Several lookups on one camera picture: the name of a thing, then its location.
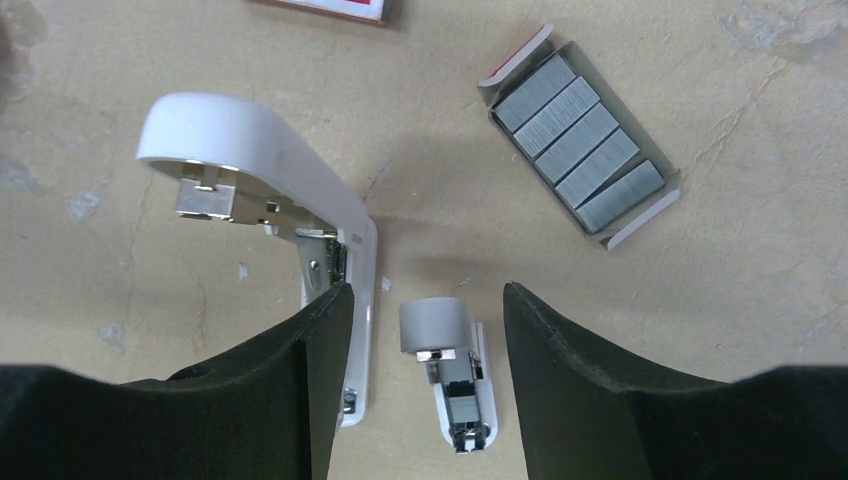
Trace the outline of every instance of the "table surface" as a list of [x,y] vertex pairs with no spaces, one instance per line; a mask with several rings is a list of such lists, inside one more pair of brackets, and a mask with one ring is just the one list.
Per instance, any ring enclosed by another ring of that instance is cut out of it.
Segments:
[[[174,91],[282,115],[380,231],[372,401],[330,478],[526,478],[501,290],[720,380],[844,362],[848,4],[406,0],[392,28],[240,0],[4,0],[0,361],[164,378],[298,308],[293,246],[180,220],[137,165]],[[475,85],[543,22],[577,41],[682,170],[683,198],[613,252],[584,240],[486,118]],[[398,307],[464,298],[485,322],[501,431],[455,456]]]

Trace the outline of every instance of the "brown surface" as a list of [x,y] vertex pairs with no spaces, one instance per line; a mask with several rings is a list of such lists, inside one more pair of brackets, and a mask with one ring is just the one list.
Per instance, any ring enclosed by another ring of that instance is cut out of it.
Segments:
[[[371,410],[339,433],[331,478],[526,477],[501,320],[510,280],[688,373],[845,361],[843,2],[407,0],[392,29],[239,1],[10,7],[21,74],[0,114],[0,361],[162,378],[297,308],[292,246],[177,219],[176,185],[133,162],[147,110],[180,90],[275,109],[377,221],[393,288],[378,295]],[[683,199],[611,253],[563,217],[478,103],[477,82],[545,21],[685,177]],[[481,455],[452,454],[399,351],[399,305],[434,295],[462,296],[489,327],[501,435]],[[111,325],[122,339],[99,334]]]

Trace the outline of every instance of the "open cardboard box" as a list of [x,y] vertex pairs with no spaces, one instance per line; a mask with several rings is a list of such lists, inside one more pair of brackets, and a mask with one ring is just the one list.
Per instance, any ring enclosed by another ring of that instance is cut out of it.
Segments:
[[391,0],[255,0],[385,26]]
[[[516,152],[527,160],[534,170],[536,167],[533,159],[527,158],[524,155],[518,145],[513,141],[509,132],[503,128],[497,117],[494,116],[493,108],[495,105],[518,87],[525,78],[535,72],[552,55],[563,57],[574,70],[574,73],[585,78],[589,86],[598,93],[601,97],[601,103],[618,120],[624,133],[639,146],[639,154],[631,159],[622,171],[618,172],[601,189],[606,188],[621,178],[630,169],[636,167],[645,159],[650,159],[653,162],[657,171],[659,171],[665,180],[665,186],[662,189],[653,193],[594,234],[588,233],[574,214],[574,211],[567,207],[564,202],[558,200],[562,208],[568,211],[568,218],[583,232],[587,239],[600,243],[607,250],[612,250],[648,220],[680,198],[682,183],[680,171],[671,164],[668,157],[665,156],[653,139],[639,125],[639,122],[636,121],[633,114],[624,105],[624,102],[618,98],[603,77],[601,77],[601,74],[598,73],[586,54],[580,50],[576,43],[560,41],[554,38],[553,29],[553,25],[544,25],[533,38],[528,40],[524,46],[518,49],[500,67],[495,69],[489,77],[481,81],[477,85],[477,88],[486,104],[490,120],[513,143]],[[541,174],[540,181],[545,184],[552,195],[556,195],[553,188],[541,177]]]

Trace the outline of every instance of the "box of staples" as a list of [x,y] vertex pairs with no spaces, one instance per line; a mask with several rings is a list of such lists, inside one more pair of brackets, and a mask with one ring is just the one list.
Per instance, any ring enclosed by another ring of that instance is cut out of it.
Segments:
[[391,0],[255,0],[317,13],[385,25]]
[[489,117],[586,238],[612,250],[680,198],[680,172],[553,26],[477,88]]

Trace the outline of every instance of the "black object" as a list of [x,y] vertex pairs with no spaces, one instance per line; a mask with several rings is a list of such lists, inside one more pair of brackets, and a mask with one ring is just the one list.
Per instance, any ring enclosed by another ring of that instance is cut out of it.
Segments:
[[165,381],[0,367],[0,478],[325,479],[353,292]]
[[848,478],[848,369],[723,384],[639,357],[504,288],[531,480]]

